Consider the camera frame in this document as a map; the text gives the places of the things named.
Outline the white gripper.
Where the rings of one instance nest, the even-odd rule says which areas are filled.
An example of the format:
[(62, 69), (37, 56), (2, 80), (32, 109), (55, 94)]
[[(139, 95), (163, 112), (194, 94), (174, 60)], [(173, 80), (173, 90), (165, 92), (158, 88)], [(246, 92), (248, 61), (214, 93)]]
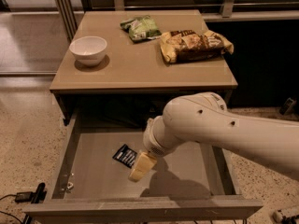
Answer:
[(138, 153), (128, 179), (133, 182), (141, 180), (157, 163), (156, 157), (164, 157), (174, 152), (184, 141), (177, 138), (164, 124), (162, 116), (148, 119), (143, 134), (143, 144), (148, 151)]

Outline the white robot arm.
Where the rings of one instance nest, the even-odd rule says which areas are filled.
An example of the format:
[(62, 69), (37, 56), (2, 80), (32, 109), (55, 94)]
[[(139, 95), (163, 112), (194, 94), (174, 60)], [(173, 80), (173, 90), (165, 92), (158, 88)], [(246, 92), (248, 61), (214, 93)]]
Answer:
[(139, 181), (158, 158), (186, 142), (224, 148), (299, 180), (299, 123), (231, 113), (214, 92), (174, 98), (162, 115), (147, 121), (143, 134), (146, 150), (137, 156), (129, 179)]

